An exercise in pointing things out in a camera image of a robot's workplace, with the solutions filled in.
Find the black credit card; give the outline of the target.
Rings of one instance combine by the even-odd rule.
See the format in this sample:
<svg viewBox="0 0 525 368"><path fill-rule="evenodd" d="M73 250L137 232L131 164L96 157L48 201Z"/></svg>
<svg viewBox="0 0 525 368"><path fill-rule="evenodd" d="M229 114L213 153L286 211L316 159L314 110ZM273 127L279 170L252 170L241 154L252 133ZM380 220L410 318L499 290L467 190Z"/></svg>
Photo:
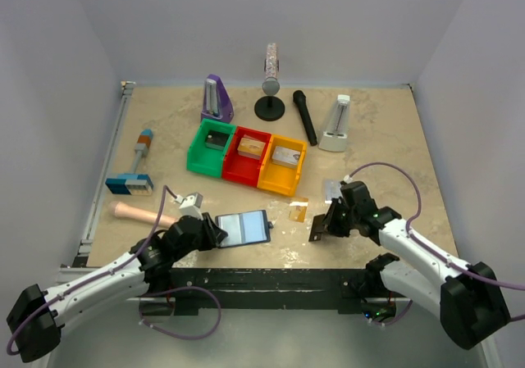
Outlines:
<svg viewBox="0 0 525 368"><path fill-rule="evenodd" d="M313 222L308 237L308 241L310 243L321 241L322 238L327 234L325 217L325 215L317 215L313 217Z"/></svg>

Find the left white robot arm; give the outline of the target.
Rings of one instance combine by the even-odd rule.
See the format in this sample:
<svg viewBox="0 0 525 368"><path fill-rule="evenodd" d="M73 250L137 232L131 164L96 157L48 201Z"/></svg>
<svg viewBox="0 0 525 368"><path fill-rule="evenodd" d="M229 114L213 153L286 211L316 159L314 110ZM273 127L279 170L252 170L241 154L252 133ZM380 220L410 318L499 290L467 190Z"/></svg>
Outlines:
<svg viewBox="0 0 525 368"><path fill-rule="evenodd" d="M7 315L7 354L30 363L61 342L62 331L106 307L111 300L164 294L174 263L193 251L219 248L228 233L208 213L182 216L169 229L154 230L110 264L59 286L23 289Z"/></svg>

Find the white silver credit card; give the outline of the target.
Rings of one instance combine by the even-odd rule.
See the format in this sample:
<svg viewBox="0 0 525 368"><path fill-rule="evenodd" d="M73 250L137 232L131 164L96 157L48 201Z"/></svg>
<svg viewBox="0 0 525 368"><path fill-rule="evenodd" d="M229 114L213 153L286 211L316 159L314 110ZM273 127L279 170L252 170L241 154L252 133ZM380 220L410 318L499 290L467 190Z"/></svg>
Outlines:
<svg viewBox="0 0 525 368"><path fill-rule="evenodd" d="M330 204L333 199L340 197L340 181L336 179L325 179L322 183L324 203Z"/></svg>

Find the orange credit card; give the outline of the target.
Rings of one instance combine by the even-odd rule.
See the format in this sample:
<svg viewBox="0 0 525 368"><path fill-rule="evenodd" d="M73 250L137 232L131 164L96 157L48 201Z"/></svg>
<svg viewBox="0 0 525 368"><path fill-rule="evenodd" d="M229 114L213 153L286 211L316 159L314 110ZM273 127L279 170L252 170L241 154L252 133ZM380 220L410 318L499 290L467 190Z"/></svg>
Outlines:
<svg viewBox="0 0 525 368"><path fill-rule="evenodd" d="M304 223L308 209L308 198L291 198L288 219L294 222Z"/></svg>

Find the navy blue card holder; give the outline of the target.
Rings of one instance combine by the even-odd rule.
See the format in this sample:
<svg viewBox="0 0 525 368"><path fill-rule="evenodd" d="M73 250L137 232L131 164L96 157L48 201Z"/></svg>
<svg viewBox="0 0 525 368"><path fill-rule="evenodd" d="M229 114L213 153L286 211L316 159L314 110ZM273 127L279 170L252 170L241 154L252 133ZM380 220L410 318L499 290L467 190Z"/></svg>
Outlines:
<svg viewBox="0 0 525 368"><path fill-rule="evenodd" d="M227 233L219 248L236 248L271 241L273 223L267 218L265 210L217 216L215 223Z"/></svg>

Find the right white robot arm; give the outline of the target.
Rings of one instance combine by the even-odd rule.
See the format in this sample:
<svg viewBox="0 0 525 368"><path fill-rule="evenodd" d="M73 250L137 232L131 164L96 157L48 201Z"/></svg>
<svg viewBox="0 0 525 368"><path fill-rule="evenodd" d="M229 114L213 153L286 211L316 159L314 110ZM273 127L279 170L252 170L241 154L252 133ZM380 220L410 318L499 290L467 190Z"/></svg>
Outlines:
<svg viewBox="0 0 525 368"><path fill-rule="evenodd" d="M505 327L511 315L494 271L472 265L437 247L390 207L378 207L365 183L340 186L340 196L313 219L310 241L345 238L356 230L386 249L366 264L362 288L383 296L398 293L434 315L449 338L468 350Z"/></svg>

